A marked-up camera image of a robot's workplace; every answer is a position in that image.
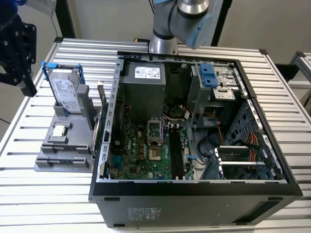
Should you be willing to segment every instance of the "label sticker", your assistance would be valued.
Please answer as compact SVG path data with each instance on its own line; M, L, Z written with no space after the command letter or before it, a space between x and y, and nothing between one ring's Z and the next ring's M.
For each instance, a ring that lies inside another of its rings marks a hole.
M161 207L130 207L127 212L130 221L159 221Z
M74 85L70 80L54 79L58 97L68 112L79 112L80 106Z
M135 78L137 79L160 79L160 68L136 67Z
M187 110L186 113L185 113L185 119L188 120L189 116L190 116L190 112Z

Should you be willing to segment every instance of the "gray cable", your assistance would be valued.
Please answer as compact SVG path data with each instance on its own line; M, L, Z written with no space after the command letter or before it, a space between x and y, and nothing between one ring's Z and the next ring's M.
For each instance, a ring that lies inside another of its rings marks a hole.
M2 120L3 122L5 122L5 123L7 123L7 124L11 124L9 121L7 121L7 120L5 120L5 119L2 119L1 117L0 117L0 120Z
M51 21L52 21L52 24L54 26L54 29L55 29L55 32L56 32L56 36L58 37L58 33L57 33L57 30L56 30L56 27L55 27L55 24L54 24L54 21L53 21L53 18L51 17Z

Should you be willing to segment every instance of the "slotted aluminum surface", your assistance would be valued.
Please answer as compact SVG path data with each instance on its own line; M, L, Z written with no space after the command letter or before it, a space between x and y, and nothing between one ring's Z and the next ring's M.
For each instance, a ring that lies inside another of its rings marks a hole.
M109 97L116 53L147 52L146 43L117 43L64 39L54 44L47 61L84 68L95 104L100 104L97 81ZM239 59L255 89L261 107L300 184L304 197L257 226L230 228L119 229L137 232L284 232L311 231L311 124L310 118L269 56L259 50L179 45L180 55ZM88 203L91 174L35 172L33 166L52 116L54 99L41 72L36 97L25 98L0 143L0 232L104 232L107 229L95 204Z

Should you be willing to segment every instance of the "ribbed metal platform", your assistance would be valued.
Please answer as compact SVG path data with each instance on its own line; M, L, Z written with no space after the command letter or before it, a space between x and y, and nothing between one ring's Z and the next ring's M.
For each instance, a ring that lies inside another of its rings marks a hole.
M297 52L291 60L291 64L296 65L304 74L307 80L304 81L289 81L292 88L311 89L311 53Z
M97 81L109 97L117 51L147 52L146 43L64 39L46 60L84 68L95 104ZM257 226L237 228L107 229L87 197L91 174L35 172L33 166L54 114L52 91L39 72L36 97L25 98L0 143L0 232L311 232L311 119L268 55L259 50L179 45L180 55L239 59L304 197Z

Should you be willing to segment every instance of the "floor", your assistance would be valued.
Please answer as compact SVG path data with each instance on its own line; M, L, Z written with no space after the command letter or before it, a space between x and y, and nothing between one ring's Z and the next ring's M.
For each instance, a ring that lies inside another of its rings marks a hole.
M24 96L19 88L0 83L0 118L11 122ZM0 141L9 124L0 120Z

